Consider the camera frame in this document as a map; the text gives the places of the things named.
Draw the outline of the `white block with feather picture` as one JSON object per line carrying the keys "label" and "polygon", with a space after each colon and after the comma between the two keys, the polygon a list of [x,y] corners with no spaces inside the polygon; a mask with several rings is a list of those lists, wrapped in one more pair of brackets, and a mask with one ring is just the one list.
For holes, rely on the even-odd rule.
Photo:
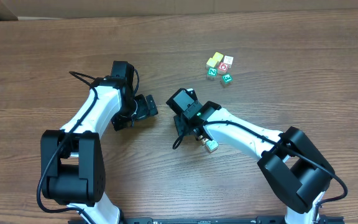
{"label": "white block with feather picture", "polygon": [[204,139],[201,140],[201,143],[202,143],[202,145],[204,145],[204,146],[207,144],[207,142],[209,142],[209,139],[208,139],[208,138],[204,138]]}

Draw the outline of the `green A block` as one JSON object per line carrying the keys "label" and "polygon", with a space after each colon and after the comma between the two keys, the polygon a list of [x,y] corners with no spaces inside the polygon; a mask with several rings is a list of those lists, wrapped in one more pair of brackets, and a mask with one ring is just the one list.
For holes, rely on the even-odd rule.
{"label": "green A block", "polygon": [[219,144],[215,140],[208,140],[205,142],[205,147],[209,153],[212,153],[219,147]]}

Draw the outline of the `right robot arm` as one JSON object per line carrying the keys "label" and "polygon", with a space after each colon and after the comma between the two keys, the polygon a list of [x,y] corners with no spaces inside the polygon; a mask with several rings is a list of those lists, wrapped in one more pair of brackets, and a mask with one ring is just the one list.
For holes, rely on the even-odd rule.
{"label": "right robot arm", "polygon": [[287,206],[285,223],[322,221],[318,210],[334,169],[303,131],[261,128],[217,103],[200,103],[192,89],[179,89],[167,105],[175,113],[174,149],[189,135],[211,148],[228,144],[256,160],[274,194]]}

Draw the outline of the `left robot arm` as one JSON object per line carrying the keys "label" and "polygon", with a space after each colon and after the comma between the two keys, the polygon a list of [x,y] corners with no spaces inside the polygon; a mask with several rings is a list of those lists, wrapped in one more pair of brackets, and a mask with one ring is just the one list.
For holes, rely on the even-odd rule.
{"label": "left robot arm", "polygon": [[85,223],[125,223],[105,192],[100,139],[109,124],[119,131],[157,115],[156,104],[138,94],[139,73],[127,61],[113,62],[105,77],[70,75],[89,86],[89,96],[69,122],[41,137],[37,205],[45,213],[76,211]]}

